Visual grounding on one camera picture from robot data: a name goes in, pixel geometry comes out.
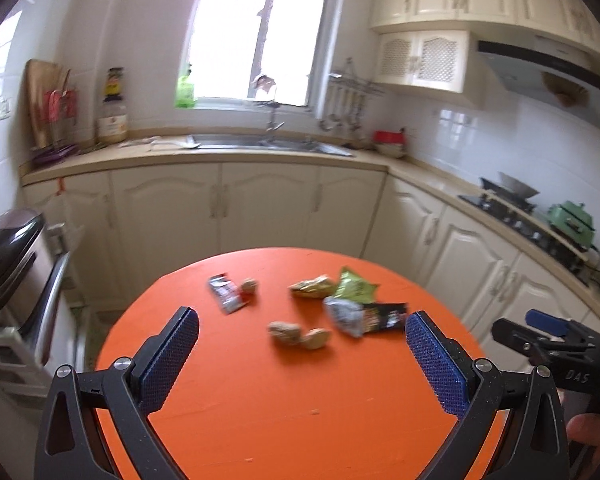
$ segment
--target blue gripper pad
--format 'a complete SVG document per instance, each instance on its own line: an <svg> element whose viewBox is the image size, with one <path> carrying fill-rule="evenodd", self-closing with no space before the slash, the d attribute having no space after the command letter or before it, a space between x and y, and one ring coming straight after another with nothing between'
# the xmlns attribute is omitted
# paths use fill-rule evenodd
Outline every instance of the blue gripper pad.
<svg viewBox="0 0 600 480"><path fill-rule="evenodd" d="M151 346L151 339L162 340L158 341L161 344L144 366L138 381L138 408L145 416L161 409L198 340L200 322L196 311L190 308L179 310L176 316L159 336L149 338L145 343Z"/></svg>
<svg viewBox="0 0 600 480"><path fill-rule="evenodd" d="M525 322L556 337L565 337L569 331L569 322L566 319L545 314L534 308L526 313Z"/></svg>
<svg viewBox="0 0 600 480"><path fill-rule="evenodd" d="M407 345L442 408L462 418L470 404L467 380L421 314L415 312L407 318Z"/></svg>

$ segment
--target candy wrapper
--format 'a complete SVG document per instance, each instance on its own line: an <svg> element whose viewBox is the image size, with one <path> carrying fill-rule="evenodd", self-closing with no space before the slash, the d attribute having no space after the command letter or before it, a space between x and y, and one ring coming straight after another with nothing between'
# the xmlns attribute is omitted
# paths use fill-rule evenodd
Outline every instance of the candy wrapper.
<svg viewBox="0 0 600 480"><path fill-rule="evenodd" d="M296 298L326 298L336 290L335 282L327 275L318 276L314 280L304 280L289 287L291 295Z"/></svg>
<svg viewBox="0 0 600 480"><path fill-rule="evenodd" d="M340 273L340 283L333 297L363 304L374 303L376 301L376 288L378 288L378 285L369 283L349 267L343 267Z"/></svg>
<svg viewBox="0 0 600 480"><path fill-rule="evenodd" d="M246 305L240 296L240 289L226 274L218 274L209 278L211 291L220 303L220 309L225 314L232 314Z"/></svg>
<svg viewBox="0 0 600 480"><path fill-rule="evenodd" d="M353 337L384 330L403 330L407 318L405 303L362 305L331 296L324 298L324 308L335 325Z"/></svg>
<svg viewBox="0 0 600 480"><path fill-rule="evenodd" d="M403 330L407 319L406 303L371 303L362 306L363 330L382 332L384 330Z"/></svg>
<svg viewBox="0 0 600 480"><path fill-rule="evenodd" d="M365 333L362 305L333 296L324 298L323 305L331 320L340 330L353 337L362 337Z"/></svg>

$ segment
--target orange round table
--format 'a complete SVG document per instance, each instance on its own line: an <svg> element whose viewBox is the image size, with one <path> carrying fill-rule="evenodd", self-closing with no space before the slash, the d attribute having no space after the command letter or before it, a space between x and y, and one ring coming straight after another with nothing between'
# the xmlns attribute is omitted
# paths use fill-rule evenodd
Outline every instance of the orange round table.
<svg viewBox="0 0 600 480"><path fill-rule="evenodd" d="M377 300L425 310L472 358L473 337L419 286L376 264L323 251L269 248L222 254L154 283L110 331L98 358L106 368L132 356L180 306L200 316L200 338L160 412L149 416L192 480L412 480L456 422L440 407L402 331L354 339L339 332L321 300L292 298L287 287L349 266L379 283ZM249 306L226 316L208 288L226 272L260 287ZM275 343L271 321L330 328L326 348ZM138 478L107 412L104 433L125 480ZM484 473L502 430L497 418L467 478Z"/></svg>

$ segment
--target screw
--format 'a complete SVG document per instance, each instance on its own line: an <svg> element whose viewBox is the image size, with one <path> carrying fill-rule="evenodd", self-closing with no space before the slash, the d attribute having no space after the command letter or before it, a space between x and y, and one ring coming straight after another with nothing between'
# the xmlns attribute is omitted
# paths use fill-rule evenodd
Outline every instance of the screw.
<svg viewBox="0 0 600 480"><path fill-rule="evenodd" d="M536 368L536 371L541 377L547 378L551 376L551 371L546 366L540 365L538 368Z"/></svg>
<svg viewBox="0 0 600 480"><path fill-rule="evenodd" d="M491 364L491 361L487 361L487 359L478 359L475 362L475 367L481 372L491 372L493 365Z"/></svg>
<svg viewBox="0 0 600 480"><path fill-rule="evenodd" d="M67 377L71 373L71 367L69 365L63 365L56 370L56 375L60 378Z"/></svg>
<svg viewBox="0 0 600 480"><path fill-rule="evenodd" d="M121 357L120 359L116 359L116 362L113 363L113 367L116 370L126 370L131 366L131 359L128 357Z"/></svg>

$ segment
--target red bowl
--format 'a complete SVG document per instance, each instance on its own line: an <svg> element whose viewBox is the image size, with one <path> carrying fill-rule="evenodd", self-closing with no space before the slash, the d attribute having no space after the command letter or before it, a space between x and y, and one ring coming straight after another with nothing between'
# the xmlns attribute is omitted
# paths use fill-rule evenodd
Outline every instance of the red bowl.
<svg viewBox="0 0 600 480"><path fill-rule="evenodd" d="M374 142L384 142L385 144L404 144L404 133L383 132L378 130L374 133Z"/></svg>

